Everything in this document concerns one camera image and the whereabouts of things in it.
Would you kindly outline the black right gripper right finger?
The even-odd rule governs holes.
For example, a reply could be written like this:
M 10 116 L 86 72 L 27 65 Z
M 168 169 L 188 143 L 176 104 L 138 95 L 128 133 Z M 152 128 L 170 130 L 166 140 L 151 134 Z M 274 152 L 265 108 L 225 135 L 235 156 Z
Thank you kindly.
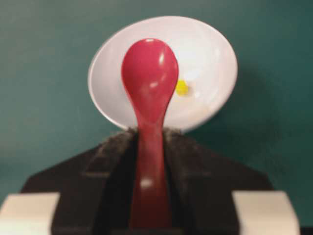
M 187 235 L 238 235 L 234 190 L 268 191 L 268 177 L 216 154 L 180 131 L 163 130 L 174 222 Z

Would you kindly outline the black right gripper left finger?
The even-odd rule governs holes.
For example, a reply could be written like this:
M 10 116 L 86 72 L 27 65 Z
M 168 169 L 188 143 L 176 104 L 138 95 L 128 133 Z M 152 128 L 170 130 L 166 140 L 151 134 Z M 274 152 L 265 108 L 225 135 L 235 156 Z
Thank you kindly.
M 96 147 L 30 176 L 21 193 L 58 192 L 54 235 L 108 235 L 129 227 L 137 131 L 129 129 Z

